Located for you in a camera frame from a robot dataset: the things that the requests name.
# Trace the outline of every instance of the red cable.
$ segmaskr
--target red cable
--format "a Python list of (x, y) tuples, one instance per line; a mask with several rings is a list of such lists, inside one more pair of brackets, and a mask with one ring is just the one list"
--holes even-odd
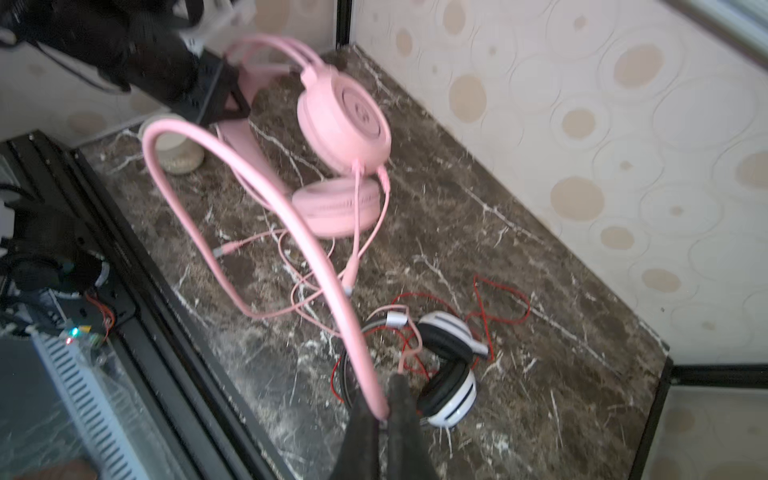
[[(386, 326), (386, 325), (377, 326), (377, 327), (372, 328), (371, 330), (365, 332), (365, 336), (368, 336), (371, 333), (378, 332), (378, 331), (384, 330), (384, 329), (392, 330), (394, 333), (397, 333), (398, 336), (400, 337), (400, 339), (404, 343), (402, 349), (403, 350), (406, 349), (406, 343), (407, 343), (406, 336), (403, 335), (400, 330), (398, 330), (396, 328), (392, 328), (391, 326)], [(424, 364), (422, 363), (422, 360), (419, 357), (416, 357), (416, 360), (419, 362), (419, 365), (421, 365), (421, 367), (422, 367), (422, 369), (424, 371), (423, 373), (424, 373), (424, 375), (426, 375), (426, 377), (428, 379), (429, 378), (429, 374), (427, 373), (427, 369), (424, 367)], [(336, 386), (333, 383), (333, 380), (336, 377), (336, 369), (339, 368), (339, 364), (340, 363), (341, 363), (341, 356), (339, 356), (339, 359), (336, 361), (336, 364), (333, 366), (333, 370), (331, 370), (331, 392), (333, 393), (333, 396), (335, 396), (341, 403), (344, 403), (344, 399), (342, 399), (341, 396), (339, 395), (339, 393), (336, 391)], [(411, 371), (411, 372), (413, 371), (411, 369), (411, 367), (406, 366), (406, 368), (409, 369), (409, 371)]]
[[(506, 318), (499, 317), (499, 316), (488, 315), (485, 312), (485, 308), (484, 308), (484, 306), (482, 304), (482, 297), (480, 295), (480, 290), (478, 289), (478, 282), (485, 283), (486, 285), (493, 286), (494, 288), (498, 288), (500, 290), (504, 290), (505, 292), (511, 293), (512, 295), (518, 297), (520, 300), (523, 300), (525, 302), (525, 305), (527, 306), (527, 309), (525, 310), (525, 314), (522, 317), (518, 318), (518, 319), (506, 319)], [(482, 319), (483, 327), (485, 329), (485, 338), (488, 340), (488, 352), (490, 354), (489, 355), (489, 361), (493, 362), (494, 360), (496, 360), (496, 354), (495, 354), (495, 352), (493, 350), (493, 342), (491, 341), (491, 332), (488, 329), (488, 321), (491, 320), (491, 321), (494, 321), (494, 322), (506, 323), (507, 325), (519, 325), (520, 323), (523, 323), (525, 320), (527, 320), (528, 317), (531, 315), (531, 301), (528, 298), (528, 296), (525, 295), (520, 290), (512, 288), (511, 286), (506, 286), (506, 285), (504, 285), (502, 283), (496, 283), (496, 282), (494, 282), (492, 280), (489, 280), (487, 278), (484, 278), (484, 277), (478, 275), (477, 273), (472, 277), (472, 288), (475, 290), (475, 298), (477, 298), (478, 305), (480, 307), (480, 311), (479, 312), (470, 312), (470, 313), (468, 313), (467, 316), (464, 317), (464, 321), (467, 322), (467, 324), (468, 324), (468, 321), (470, 319), (472, 319), (472, 318), (480, 317)], [(394, 305), (395, 303), (399, 303), (400, 299), (402, 299), (402, 298), (408, 298), (408, 297), (412, 297), (412, 296), (426, 298), (426, 299), (432, 300), (433, 302), (440, 303), (446, 309), (448, 309), (448, 311), (453, 316), (458, 316), (456, 314), (456, 311), (453, 309), (453, 307), (451, 307), (451, 305), (448, 302), (446, 302), (445, 300), (443, 300), (443, 299), (441, 299), (441, 298), (439, 298), (437, 296), (432, 295), (431, 293), (424, 293), (424, 292), (404, 292), (404, 293), (400, 293), (392, 301), (392, 305)], [(388, 326), (377, 326), (376, 328), (371, 329), (370, 331), (366, 332), (365, 335), (368, 336), (369, 334), (374, 333), (374, 332), (378, 332), (379, 330), (382, 330), (382, 329), (390, 329), (390, 330), (392, 330), (393, 332), (397, 333), (400, 336), (400, 339), (403, 341), (402, 351), (401, 352), (404, 352), (406, 350), (406, 347), (409, 345), (411, 339), (415, 336), (415, 335), (411, 334), (411, 336), (409, 336), (406, 339), (406, 337), (402, 334), (402, 332), (400, 330), (393, 329), (393, 328), (388, 327)], [(472, 336), (475, 339), (479, 339), (479, 335), (477, 334), (477, 332), (471, 326), (469, 327), (469, 331), (472, 332)], [(424, 376), (427, 377), (427, 379), (429, 379), (429, 373), (430, 372), (424, 366), (424, 363), (422, 362), (422, 360), (418, 356), (414, 356), (414, 358), (416, 358), (416, 361), (419, 363), (419, 366), (421, 367), (421, 371), (418, 371), (418, 370), (414, 369), (413, 367), (407, 366), (407, 365), (406, 365), (406, 369), (409, 372), (413, 372), (413, 373), (418, 373), (418, 374), (424, 375)], [(480, 357), (476, 356), (475, 357), (475, 362), (472, 363), (472, 369), (474, 369), (477, 366), (479, 360), (480, 360)], [(333, 370), (331, 371), (331, 392), (333, 392), (333, 395), (337, 399), (339, 399), (339, 401), (341, 403), (344, 403), (344, 400), (341, 398), (339, 393), (336, 392), (336, 387), (333, 385), (333, 379), (334, 379), (334, 376), (336, 375), (336, 369), (339, 367), (339, 363), (340, 362), (341, 362), (341, 357), (339, 357), (339, 359), (336, 361), (336, 364), (333, 366)]]
[(394, 305), (395, 303), (400, 303), (399, 301), (400, 301), (400, 299), (401, 299), (401, 298), (406, 298), (406, 297), (410, 297), (410, 296), (420, 296), (420, 297), (422, 297), (422, 298), (428, 298), (428, 299), (430, 299), (430, 300), (432, 300), (432, 301), (435, 301), (435, 302), (437, 302), (437, 303), (440, 303), (440, 304), (442, 304), (442, 305), (443, 305), (445, 308), (447, 308), (447, 309), (448, 309), (448, 311), (449, 311), (449, 312), (450, 312), (450, 313), (451, 313), (453, 316), (457, 316), (457, 315), (456, 315), (456, 310), (454, 310), (454, 309), (453, 309), (453, 307), (451, 307), (450, 303), (448, 303), (448, 302), (446, 302), (445, 300), (443, 300), (443, 299), (441, 299), (441, 298), (439, 298), (439, 297), (437, 297), (437, 296), (434, 296), (434, 295), (432, 295), (432, 294), (430, 294), (430, 293), (424, 293), (424, 292), (405, 292), (405, 293), (400, 293), (400, 294), (399, 294), (398, 296), (396, 296), (396, 297), (395, 297), (395, 299), (392, 301), (392, 305)]

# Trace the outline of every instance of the headphone ear cup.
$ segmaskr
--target headphone ear cup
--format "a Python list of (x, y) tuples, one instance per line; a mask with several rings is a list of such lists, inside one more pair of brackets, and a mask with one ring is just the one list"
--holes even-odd
[(424, 416), (432, 416), (453, 398), (470, 373), (470, 366), (461, 360), (452, 360), (440, 367), (416, 400), (416, 408)]
[(357, 81), (334, 67), (316, 68), (299, 96), (299, 126), (312, 149), (340, 175), (355, 160), (373, 172), (389, 158), (392, 134), (379, 106)]
[(435, 355), (445, 360), (459, 359), (464, 363), (472, 363), (472, 349), (455, 335), (426, 323), (419, 323), (418, 328), (424, 347)]
[[(381, 193), (371, 178), (360, 183), (360, 230), (379, 219)], [(291, 202), (312, 233), (319, 238), (351, 237), (355, 233), (355, 181), (351, 178), (307, 185), (293, 194)]]

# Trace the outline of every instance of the brown marble surface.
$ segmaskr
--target brown marble surface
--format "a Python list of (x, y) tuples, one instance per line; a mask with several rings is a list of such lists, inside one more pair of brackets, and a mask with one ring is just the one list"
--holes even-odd
[[(376, 64), (355, 48), (329, 59), (373, 93), (392, 126), (392, 205), (360, 268), (358, 315), (402, 291), (434, 293), (467, 313), (476, 308), (474, 273), (533, 299), (526, 323), (491, 325), (498, 360), (475, 369), (478, 400), (468, 417), (450, 432), (425, 430), (441, 477), (626, 478), (666, 357), (660, 343)], [(298, 77), (281, 78), (259, 95), (251, 117), (293, 187), (329, 176), (300, 133), (301, 91)], [(347, 420), (329, 390), (339, 340), (295, 315), (270, 324), (242, 315), (154, 187), (130, 131), (83, 152), (296, 477), (325, 479)], [(278, 226), (210, 155), (171, 183), (211, 246)], [(285, 249), (300, 264), (296, 246)], [(342, 268), (349, 242), (336, 251)], [(273, 240), (221, 263), (254, 308), (287, 304), (293, 281)], [(495, 315), (523, 311), (499, 292), (484, 289), (483, 297)], [(330, 322), (323, 302), (313, 311)], [(396, 357), (379, 348), (376, 363), (388, 369)]]

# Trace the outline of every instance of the cable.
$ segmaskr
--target cable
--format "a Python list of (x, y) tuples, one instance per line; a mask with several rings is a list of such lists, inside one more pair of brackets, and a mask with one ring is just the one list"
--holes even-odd
[[(386, 319), (373, 319), (373, 317), (375, 317), (376, 315), (378, 315), (382, 311), (393, 310), (395, 308), (401, 308), (401, 309), (405, 309), (406, 310), (406, 316), (407, 316), (407, 318), (409, 320), (409, 324), (411, 325), (410, 329), (414, 332), (412, 334), (412, 337), (406, 339), (406, 336), (402, 333), (401, 330), (396, 329), (396, 328), (392, 328), (392, 327), (389, 327), (389, 326), (386, 326)], [(424, 377), (426, 377), (427, 380), (429, 380), (429, 374), (427, 372), (427, 369), (424, 366), (424, 363), (422, 362), (422, 360), (417, 356), (417, 354), (422, 351), (422, 347), (423, 347), (423, 344), (422, 344), (422, 341), (421, 341), (421, 334), (419, 334), (419, 330), (416, 329), (415, 324), (414, 324), (413, 320), (411, 319), (410, 312), (408, 311), (408, 307), (407, 306), (403, 306), (403, 305), (386, 305), (386, 306), (381, 306), (380, 308), (378, 308), (378, 309), (374, 310), (373, 312), (371, 312), (370, 315), (368, 315), (368, 318), (362, 324), (361, 331), (362, 331), (363, 335), (365, 337), (367, 337), (367, 336), (371, 335), (372, 333), (375, 333), (375, 332), (378, 332), (378, 331), (384, 330), (384, 329), (387, 329), (387, 330), (390, 330), (390, 331), (394, 332), (397, 336), (400, 337), (400, 339), (403, 342), (402, 350), (401, 350), (401, 353), (400, 353), (400, 360), (399, 360), (399, 363), (398, 363), (398, 373), (402, 374), (403, 370), (407, 369), (410, 372), (417, 372), (417, 373), (419, 373), (421, 375), (424, 375)], [(416, 346), (416, 348), (409, 349), (406, 352), (406, 348), (410, 344), (410, 339), (414, 338), (414, 337), (417, 339), (417, 346)], [(414, 369), (409, 368), (408, 366), (405, 366), (405, 360), (408, 357), (410, 357), (410, 356), (415, 358), (416, 362), (421, 366), (421, 370), (420, 371), (414, 370)], [(348, 356), (346, 354), (346, 350), (344, 348), (342, 348), (341, 354), (339, 355), (339, 359), (336, 361), (336, 364), (333, 366), (333, 370), (331, 371), (330, 387), (331, 387), (331, 392), (333, 393), (333, 395), (337, 399), (339, 399), (339, 401), (341, 403), (344, 403), (348, 409), (351, 409), (352, 408), (352, 401), (351, 401), (351, 395), (349, 394), (349, 392), (350, 392), (349, 375), (347, 374), (347, 367), (349, 365), (349, 362), (347, 361), (347, 359), (348, 359)], [(336, 391), (336, 385), (334, 383), (335, 376), (336, 376), (336, 370), (339, 368), (339, 366), (341, 367), (341, 372), (340, 372), (341, 373), (341, 380), (339, 381), (339, 384), (341, 386), (341, 396), (339, 396), (339, 393)]]
[[(200, 251), (224, 291), (233, 300), (237, 308), (250, 318), (269, 318), (271, 316), (277, 316), (277, 313), (270, 314), (269, 316), (256, 313), (252, 311), (250, 305), (243, 301), (219, 266), (216, 257), (208, 246), (202, 233), (200, 233), (189, 213), (184, 209), (183, 204), (168, 182), (168, 179), (157, 160), (157, 139), (160, 135), (166, 132), (174, 132), (184, 135), (219, 157), (229, 165), (233, 171), (241, 174), (243, 179), (247, 181), (254, 190), (257, 190), (269, 205), (273, 207), (277, 216), (286, 226), (286, 229), (290, 230), (296, 239), (296, 243), (303, 251), (307, 263), (313, 271), (313, 275), (317, 278), (318, 284), (323, 288), (323, 290), (319, 290), (313, 295), (318, 296), (322, 292), (326, 297), (326, 301), (336, 321), (336, 326), (339, 329), (339, 334), (342, 337), (344, 346), (349, 352), (349, 357), (359, 380), (360, 389), (366, 398), (368, 407), (370, 407), (371, 412), (376, 418), (380, 420), (386, 419), (389, 416), (389, 405), (376, 378), (373, 362), (368, 354), (365, 339), (360, 331), (360, 326), (352, 309), (352, 305), (349, 303), (349, 298), (347, 298), (341, 283), (336, 277), (333, 265), (328, 258), (326, 258), (325, 251), (323, 251), (318, 240), (312, 234), (298, 212), (296, 212), (293, 205), (283, 193), (250, 162), (244, 160), (233, 148), (221, 142), (203, 128), (184, 121), (162, 119), (155, 121), (144, 132), (144, 140), (142, 142), (144, 160), (147, 164), (147, 170), (157, 185), (158, 190), (163, 194), (171, 209), (179, 218), (182, 226), (190, 235), (193, 242), (195, 242), (197, 249)], [(290, 308), (281, 311), (280, 314), (284, 311), (290, 312), (295, 309), (295, 306), (291, 306)]]
[(448, 309), (449, 313), (451, 313), (453, 316), (457, 316), (458, 315), (456, 313), (456, 311), (453, 309), (453, 307), (450, 305), (450, 303), (446, 302), (445, 300), (443, 300), (443, 299), (441, 299), (441, 298), (439, 298), (437, 296), (432, 295), (431, 293), (424, 293), (424, 292), (404, 292), (404, 293), (400, 293), (392, 301), (392, 305), (394, 305), (395, 303), (398, 303), (403, 298), (408, 298), (408, 297), (411, 297), (411, 296), (428, 298), (428, 299), (430, 299), (432, 301), (435, 301), (435, 302), (440, 303), (441, 305), (443, 305), (445, 308)]
[[(45, 318), (47, 321), (49, 321), (50, 325), (44, 325), (41, 323), (41, 319), (37, 318), (36, 316), (33, 316), (29, 314), (29, 319), (32, 321), (32, 323), (26, 322), (24, 319), (17, 319), (14, 314), (10, 314), (5, 312), (5, 309), (10, 308), (13, 305), (16, 305), (17, 303), (26, 306), (27, 308), (36, 311), (39, 313), (43, 318)], [(56, 322), (53, 320), (54, 317), (60, 317), (55, 310), (52, 308), (39, 303), (35, 300), (27, 299), (22, 296), (3, 296), (0, 298), (0, 312), (2, 312), (2, 315), (9, 321), (9, 322), (15, 322), (15, 323), (21, 323), (19, 326), (24, 325), (32, 325), (34, 328), (37, 329), (39, 332), (47, 333), (48, 335), (52, 336), (58, 336), (63, 332), (64, 330), (62, 328), (59, 328), (56, 324)]]
[(99, 311), (101, 312), (101, 321), (104, 324), (104, 339), (102, 340), (102, 343), (104, 343), (107, 341), (107, 337), (109, 337), (109, 332), (112, 330), (112, 328), (114, 327), (114, 324), (116, 323), (116, 319), (114, 318), (114, 313), (108, 306), (98, 301), (95, 297), (95, 294), (94, 296), (91, 296), (90, 294), (86, 293), (85, 299), (89, 303), (92, 303), (94, 306), (96, 306), (96, 308), (98, 308)]
[(31, 41), (28, 41), (28, 43), (32, 47), (34, 47), (38, 51), (40, 51), (40, 53), (42, 53), (43, 55), (48, 57), (48, 59), (53, 61), (56, 65), (58, 65), (59, 67), (65, 69), (66, 71), (68, 71), (69, 73), (74, 75), (75, 77), (79, 78), (84, 83), (89, 84), (90, 86), (95, 88), (96, 90), (102, 91), (105, 94), (110, 94), (110, 95), (127, 94), (127, 93), (131, 92), (131, 87), (128, 87), (127, 89), (125, 89), (125, 88), (115, 89), (115, 88), (106, 88), (106, 87), (104, 87), (102, 85), (99, 85), (95, 81), (92, 81), (90, 78), (85, 77), (79, 71), (76, 71), (74, 68), (70, 67), (69, 65), (65, 64), (63, 61), (60, 61), (59, 59), (57, 59), (53, 55), (51, 55), (48, 52), (46, 52), (45, 50), (43, 50), (42, 47), (40, 46), (40, 44), (37, 43), (37, 41), (31, 40)]
[[(485, 307), (482, 304), (482, 298), (480, 297), (480, 290), (478, 290), (478, 281), (485, 283), (487, 285), (493, 286), (495, 288), (498, 288), (500, 290), (504, 290), (505, 292), (509, 292), (512, 295), (518, 297), (520, 300), (523, 300), (528, 306), (528, 308), (525, 310), (525, 314), (518, 319), (512, 319), (512, 320), (504, 319), (497, 316), (488, 316), (485, 313)], [(519, 290), (516, 290), (511, 286), (506, 286), (501, 283), (496, 283), (491, 280), (488, 280), (487, 278), (479, 276), (477, 273), (475, 274), (474, 277), (472, 277), (472, 288), (475, 289), (475, 297), (477, 298), (480, 311), (468, 313), (467, 316), (465, 317), (465, 321), (469, 320), (470, 318), (474, 318), (476, 316), (479, 316), (480, 318), (482, 318), (483, 326), (485, 327), (485, 336), (488, 338), (488, 351), (490, 353), (488, 360), (493, 362), (496, 359), (496, 355), (493, 351), (493, 342), (491, 341), (491, 333), (488, 331), (488, 321), (493, 320), (495, 322), (506, 323), (508, 325), (519, 325), (520, 323), (523, 323), (528, 318), (529, 315), (531, 315), (531, 301), (528, 298), (528, 296), (525, 295), (523, 292), (520, 292)]]

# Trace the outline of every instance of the wallpaper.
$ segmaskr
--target wallpaper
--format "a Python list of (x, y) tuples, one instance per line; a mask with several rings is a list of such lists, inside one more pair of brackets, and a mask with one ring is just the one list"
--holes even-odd
[(643, 480), (768, 480), (765, 390), (673, 386)]
[(356, 0), (354, 15), (353, 40), (676, 362), (768, 361), (765, 72), (656, 0)]
[[(209, 46), (221, 52), (243, 33), (261, 31), (292, 35), (327, 51), (335, 42), (335, 14), (336, 0), (258, 0), (250, 24), (220, 32)], [(100, 81), (88, 65), (57, 57)], [(28, 45), (0, 50), (0, 72), (0, 140), (40, 129), (74, 147), (136, 124), (163, 108), (136, 88), (131, 94), (95, 90)]]

